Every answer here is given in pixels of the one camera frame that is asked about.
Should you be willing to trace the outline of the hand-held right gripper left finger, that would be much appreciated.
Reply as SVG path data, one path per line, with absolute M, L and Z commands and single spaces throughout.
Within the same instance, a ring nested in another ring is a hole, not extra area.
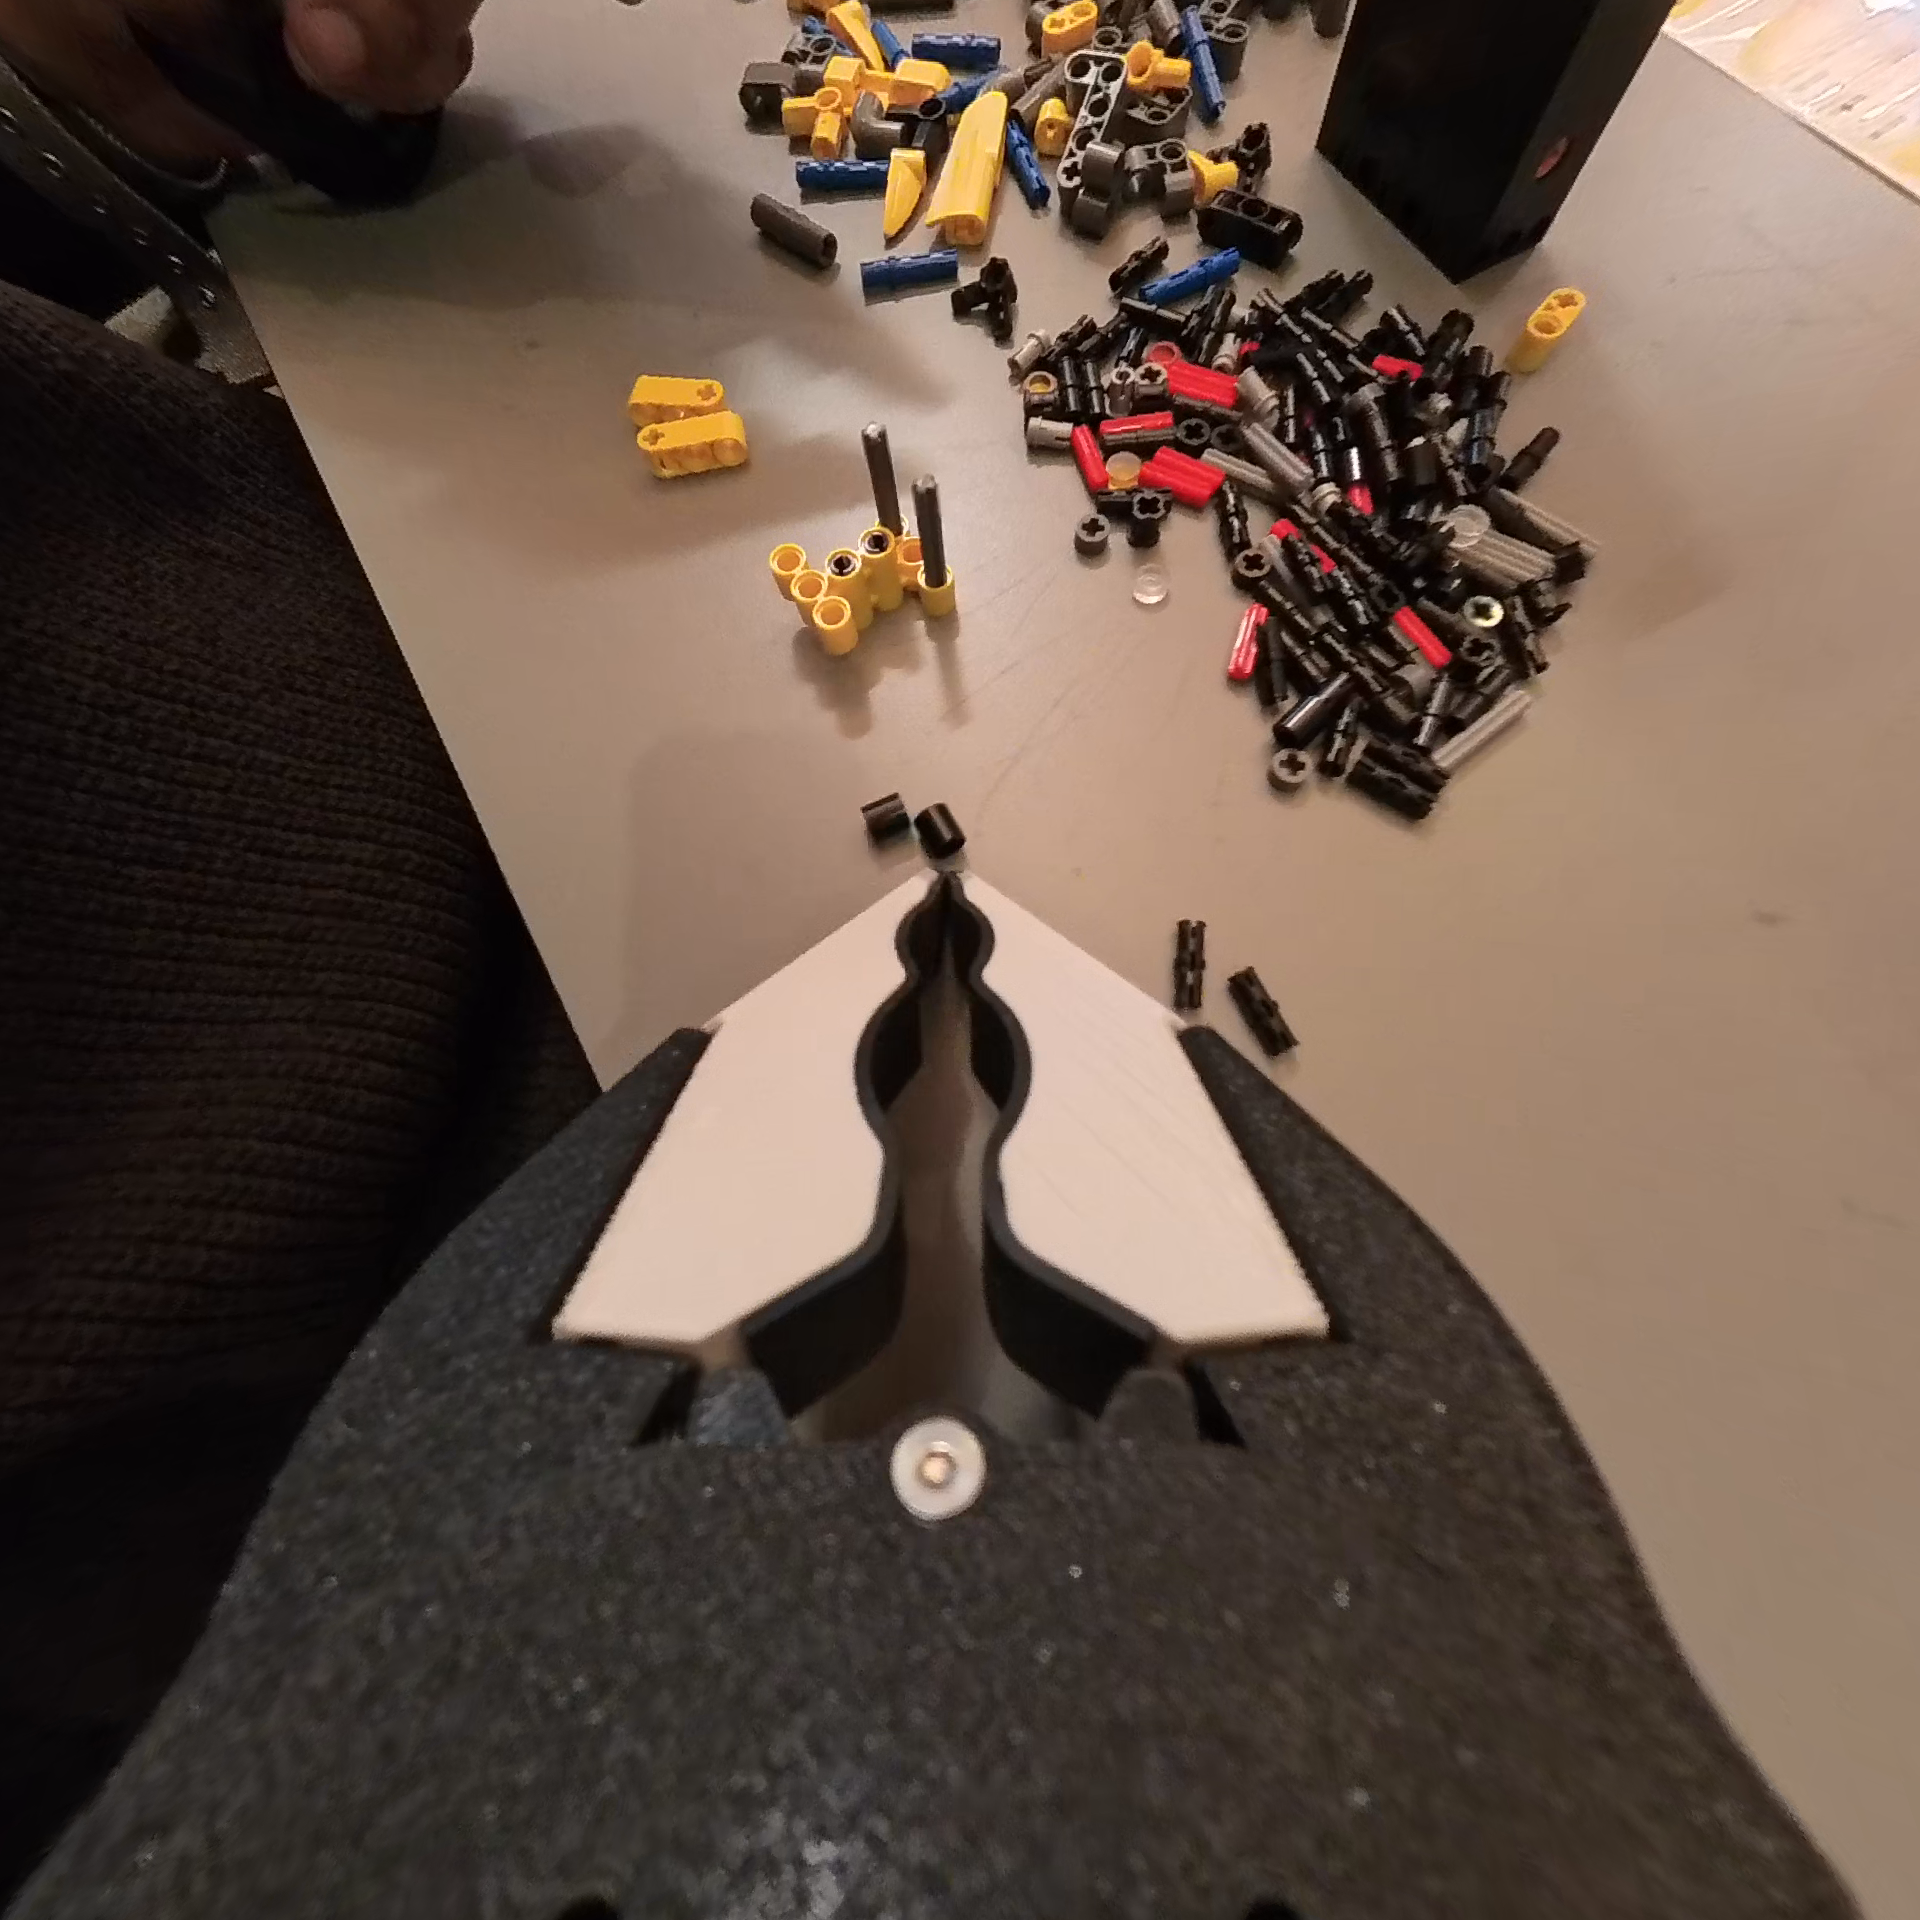
M 940 969 L 948 878 L 903 880 L 724 1006 L 553 1318 L 765 1373 L 810 1410 L 891 1339 L 903 1296 L 899 1137 Z

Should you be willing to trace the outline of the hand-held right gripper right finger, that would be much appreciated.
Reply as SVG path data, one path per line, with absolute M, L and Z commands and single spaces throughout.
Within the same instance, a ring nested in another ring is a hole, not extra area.
M 1153 1357 L 1326 1339 L 1314 1291 L 1220 1117 L 1190 1027 L 1007 892 L 944 880 L 981 1161 L 982 1282 L 1009 1361 L 1099 1415 Z

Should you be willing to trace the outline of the yellow connector assembly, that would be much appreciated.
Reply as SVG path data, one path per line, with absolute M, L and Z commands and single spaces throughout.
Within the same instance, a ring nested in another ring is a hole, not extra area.
M 958 616 L 952 576 L 948 572 L 934 580 L 923 566 L 923 541 L 883 522 L 820 557 L 810 557 L 799 541 L 776 541 L 766 553 L 766 576 L 795 608 L 803 633 L 831 660 L 853 656 L 868 629 L 899 612 L 917 612 L 934 625 Z

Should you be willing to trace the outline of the pile of black red pins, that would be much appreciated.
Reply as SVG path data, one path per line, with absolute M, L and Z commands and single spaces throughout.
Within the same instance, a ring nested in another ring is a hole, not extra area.
M 1209 520 L 1269 791 L 1326 779 L 1426 824 L 1531 715 L 1599 557 L 1538 496 L 1561 429 L 1513 436 L 1522 374 L 1463 302 L 1367 307 L 1370 274 L 1330 272 L 1148 307 L 1148 265 L 1009 359 L 1021 445 L 1090 498 L 1073 553 L 1146 554 L 1178 517 Z

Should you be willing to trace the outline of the person's left hand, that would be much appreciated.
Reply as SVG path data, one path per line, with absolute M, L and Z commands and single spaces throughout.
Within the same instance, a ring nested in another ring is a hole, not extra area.
M 120 4 L 117 17 L 163 100 L 261 153 L 249 133 L 261 95 L 448 108 L 468 83 L 478 4 Z

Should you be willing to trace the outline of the person's black knit sweater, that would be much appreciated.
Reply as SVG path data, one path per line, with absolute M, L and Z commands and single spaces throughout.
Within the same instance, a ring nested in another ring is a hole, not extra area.
M 2 1900 L 597 1096 L 281 398 L 2 288 Z

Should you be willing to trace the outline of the pile of yellow grey beams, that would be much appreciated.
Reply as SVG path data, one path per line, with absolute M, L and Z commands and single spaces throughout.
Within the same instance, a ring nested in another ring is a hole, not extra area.
M 791 4 L 737 108 L 782 138 L 803 203 L 873 203 L 899 250 L 981 250 L 1001 186 L 1105 239 L 1132 204 L 1194 221 L 1253 200 L 1260 120 L 1226 130 L 1260 27 L 1307 4 L 1021 4 L 1018 37 L 926 28 L 950 4 Z

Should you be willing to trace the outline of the black two-hole connector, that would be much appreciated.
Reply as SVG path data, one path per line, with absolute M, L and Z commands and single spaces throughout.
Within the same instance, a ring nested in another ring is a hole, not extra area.
M 1282 272 L 1303 239 L 1303 216 L 1260 191 L 1226 186 L 1194 204 L 1194 234 L 1215 250 L 1237 250 L 1243 265 Z

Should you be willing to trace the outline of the black perforated block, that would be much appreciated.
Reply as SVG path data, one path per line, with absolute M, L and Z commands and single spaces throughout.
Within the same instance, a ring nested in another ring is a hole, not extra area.
M 1355 4 L 1316 153 L 1451 284 L 1536 250 L 1669 4 Z

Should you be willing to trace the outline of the yellow black sticker sheet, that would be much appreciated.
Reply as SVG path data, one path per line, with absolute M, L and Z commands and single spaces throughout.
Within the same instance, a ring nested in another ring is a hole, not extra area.
M 1666 37 L 1918 200 L 1918 4 L 1673 4 Z

